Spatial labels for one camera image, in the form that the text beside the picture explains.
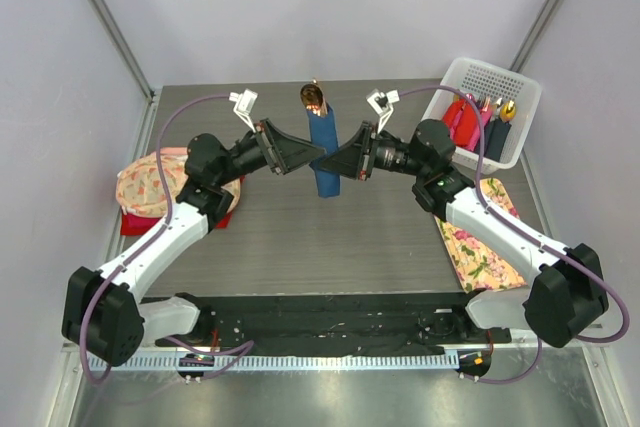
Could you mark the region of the red rolled napkin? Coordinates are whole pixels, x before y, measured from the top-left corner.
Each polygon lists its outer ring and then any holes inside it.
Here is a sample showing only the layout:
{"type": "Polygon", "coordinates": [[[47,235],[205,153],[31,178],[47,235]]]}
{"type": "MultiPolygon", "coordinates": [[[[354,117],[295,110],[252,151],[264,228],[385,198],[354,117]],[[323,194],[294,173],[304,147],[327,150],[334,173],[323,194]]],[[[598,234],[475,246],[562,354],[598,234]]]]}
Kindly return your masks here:
{"type": "Polygon", "coordinates": [[[454,101],[442,117],[449,129],[449,135],[457,147],[473,151],[479,140],[481,125],[475,111],[463,99],[454,101]]]}

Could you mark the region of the floral tray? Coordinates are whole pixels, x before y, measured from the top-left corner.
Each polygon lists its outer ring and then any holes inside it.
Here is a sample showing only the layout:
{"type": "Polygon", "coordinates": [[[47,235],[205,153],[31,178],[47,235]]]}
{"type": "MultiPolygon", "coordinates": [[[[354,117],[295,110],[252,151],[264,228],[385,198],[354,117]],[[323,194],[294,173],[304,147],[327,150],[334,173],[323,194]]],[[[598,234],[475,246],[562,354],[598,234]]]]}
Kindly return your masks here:
{"type": "Polygon", "coordinates": [[[462,290],[509,290],[526,286],[524,278],[505,260],[468,232],[435,219],[462,290]]]}

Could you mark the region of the blue paper napkin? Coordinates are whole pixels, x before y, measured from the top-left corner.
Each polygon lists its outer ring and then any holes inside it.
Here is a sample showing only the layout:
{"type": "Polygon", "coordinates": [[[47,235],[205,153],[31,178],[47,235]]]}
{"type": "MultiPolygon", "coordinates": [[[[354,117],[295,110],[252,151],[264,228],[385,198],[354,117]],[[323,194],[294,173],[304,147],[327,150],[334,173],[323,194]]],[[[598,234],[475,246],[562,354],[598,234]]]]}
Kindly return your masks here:
{"type": "MultiPolygon", "coordinates": [[[[332,154],[338,150],[338,134],[334,112],[327,108],[327,115],[321,117],[311,110],[306,111],[309,124],[311,142],[325,149],[326,154],[332,154]]],[[[320,198],[331,198],[340,195],[340,176],[333,172],[324,171],[319,167],[319,161],[313,161],[311,168],[314,171],[317,193],[320,198]]]]}

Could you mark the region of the pink rolled napkin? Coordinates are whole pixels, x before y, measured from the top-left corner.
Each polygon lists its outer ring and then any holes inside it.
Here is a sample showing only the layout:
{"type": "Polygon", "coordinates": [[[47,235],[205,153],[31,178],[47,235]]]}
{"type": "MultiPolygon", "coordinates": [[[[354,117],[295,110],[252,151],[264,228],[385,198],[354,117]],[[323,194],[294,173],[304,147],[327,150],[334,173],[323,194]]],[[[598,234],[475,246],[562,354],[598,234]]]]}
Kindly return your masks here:
{"type": "Polygon", "coordinates": [[[487,123],[489,122],[489,120],[491,119],[492,115],[494,112],[494,108],[489,106],[486,108],[483,108],[480,112],[480,124],[478,126],[475,127],[472,136],[468,142],[468,144],[466,145],[466,149],[470,152],[475,152],[478,149],[478,145],[480,142],[480,137],[481,135],[484,133],[484,129],[485,126],[487,125],[487,123]]]}

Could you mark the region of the floral mesh laundry bag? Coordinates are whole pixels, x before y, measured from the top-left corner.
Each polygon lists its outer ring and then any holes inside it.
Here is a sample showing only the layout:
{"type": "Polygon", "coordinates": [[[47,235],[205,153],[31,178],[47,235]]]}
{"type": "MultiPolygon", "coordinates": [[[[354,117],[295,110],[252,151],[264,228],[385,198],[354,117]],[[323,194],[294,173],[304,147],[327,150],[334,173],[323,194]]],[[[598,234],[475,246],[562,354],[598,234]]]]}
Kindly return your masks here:
{"type": "MultiPolygon", "coordinates": [[[[171,199],[175,201],[187,181],[187,148],[161,148],[160,159],[171,199]]],[[[115,197],[124,214],[154,219],[166,215],[168,203],[155,152],[137,159],[118,173],[115,197]]]]}

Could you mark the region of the gold spoon in basket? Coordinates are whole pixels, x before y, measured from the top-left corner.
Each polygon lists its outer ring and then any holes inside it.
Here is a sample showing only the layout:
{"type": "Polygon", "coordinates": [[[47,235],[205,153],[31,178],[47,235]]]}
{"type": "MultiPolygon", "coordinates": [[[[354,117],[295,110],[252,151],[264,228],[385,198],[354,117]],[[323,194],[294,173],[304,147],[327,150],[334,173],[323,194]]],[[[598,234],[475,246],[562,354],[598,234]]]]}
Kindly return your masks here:
{"type": "Polygon", "coordinates": [[[502,122],[509,123],[511,122],[516,115],[516,103],[514,100],[506,101],[500,109],[499,117],[502,122]]]}

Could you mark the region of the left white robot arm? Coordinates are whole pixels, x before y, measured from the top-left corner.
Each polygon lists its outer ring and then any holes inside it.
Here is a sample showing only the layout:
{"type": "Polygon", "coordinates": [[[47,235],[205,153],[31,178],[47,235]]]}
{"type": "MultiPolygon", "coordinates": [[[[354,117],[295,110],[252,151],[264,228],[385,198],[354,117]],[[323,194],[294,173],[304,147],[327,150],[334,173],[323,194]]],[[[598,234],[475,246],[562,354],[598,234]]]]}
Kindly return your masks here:
{"type": "Polygon", "coordinates": [[[113,367],[127,362],[140,345],[168,336],[179,335],[193,346],[211,338],[210,310],[195,297],[143,299],[158,277],[226,216],[234,196],[225,185],[263,167],[284,175],[325,154],[268,119],[230,149],[204,133],[187,151],[187,181],[169,212],[124,253],[97,270],[81,267],[69,279],[62,334],[113,367]]]}

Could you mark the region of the rose gold spoon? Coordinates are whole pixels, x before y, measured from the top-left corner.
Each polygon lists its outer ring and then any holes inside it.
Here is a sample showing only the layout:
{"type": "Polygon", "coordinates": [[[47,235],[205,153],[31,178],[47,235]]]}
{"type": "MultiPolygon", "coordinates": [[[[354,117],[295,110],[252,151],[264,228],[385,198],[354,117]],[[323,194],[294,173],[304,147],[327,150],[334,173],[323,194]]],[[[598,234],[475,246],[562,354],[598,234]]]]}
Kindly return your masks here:
{"type": "Polygon", "coordinates": [[[304,84],[300,89],[299,95],[302,105],[309,113],[321,118],[328,115],[325,96],[316,79],[304,84]]]}

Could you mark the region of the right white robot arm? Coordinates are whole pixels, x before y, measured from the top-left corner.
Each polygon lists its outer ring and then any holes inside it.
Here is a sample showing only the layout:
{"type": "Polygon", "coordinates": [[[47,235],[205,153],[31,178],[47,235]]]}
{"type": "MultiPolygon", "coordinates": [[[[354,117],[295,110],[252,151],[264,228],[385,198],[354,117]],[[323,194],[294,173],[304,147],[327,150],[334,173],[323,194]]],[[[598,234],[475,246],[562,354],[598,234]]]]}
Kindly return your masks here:
{"type": "Polygon", "coordinates": [[[365,122],[320,169],[364,181],[373,170],[414,177],[418,205],[483,243],[524,279],[520,288],[482,290],[451,318],[457,338],[472,342],[491,328],[527,329],[561,348],[608,309],[599,258],[590,247],[568,248],[482,197],[477,183],[452,163],[447,126],[427,119],[409,142],[365,122]]]}

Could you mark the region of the dark blue rolled napkin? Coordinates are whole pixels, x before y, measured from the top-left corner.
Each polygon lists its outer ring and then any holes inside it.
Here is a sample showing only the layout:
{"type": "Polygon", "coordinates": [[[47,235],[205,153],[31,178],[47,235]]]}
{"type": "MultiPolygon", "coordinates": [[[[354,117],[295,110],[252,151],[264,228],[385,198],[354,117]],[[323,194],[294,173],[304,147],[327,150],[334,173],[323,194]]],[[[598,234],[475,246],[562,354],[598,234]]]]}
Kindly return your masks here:
{"type": "Polygon", "coordinates": [[[511,130],[511,123],[497,118],[490,125],[491,132],[485,148],[485,156],[490,160],[499,162],[511,130]]]}

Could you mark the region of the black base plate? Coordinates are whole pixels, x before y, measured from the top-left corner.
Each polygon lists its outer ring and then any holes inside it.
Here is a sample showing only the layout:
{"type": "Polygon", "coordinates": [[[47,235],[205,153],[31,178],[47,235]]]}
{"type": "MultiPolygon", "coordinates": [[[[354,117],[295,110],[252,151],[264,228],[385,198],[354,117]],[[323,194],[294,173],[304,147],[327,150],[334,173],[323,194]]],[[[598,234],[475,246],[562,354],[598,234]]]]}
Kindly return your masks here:
{"type": "Polygon", "coordinates": [[[475,326],[468,295],[383,293],[200,297],[194,330],[181,341],[230,349],[251,340],[256,356],[439,355],[450,344],[507,344],[507,329],[475,326]]]}

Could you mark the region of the red napkin stack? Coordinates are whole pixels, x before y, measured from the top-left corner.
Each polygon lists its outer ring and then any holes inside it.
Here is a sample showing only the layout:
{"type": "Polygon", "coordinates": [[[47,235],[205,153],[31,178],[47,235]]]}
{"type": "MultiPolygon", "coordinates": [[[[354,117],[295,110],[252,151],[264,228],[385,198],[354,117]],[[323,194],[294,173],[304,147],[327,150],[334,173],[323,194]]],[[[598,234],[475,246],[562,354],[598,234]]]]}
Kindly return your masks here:
{"type": "Polygon", "coordinates": [[[143,180],[119,180],[116,200],[121,208],[120,234],[140,236],[148,232],[166,213],[167,201],[158,179],[148,191],[143,180]]]}

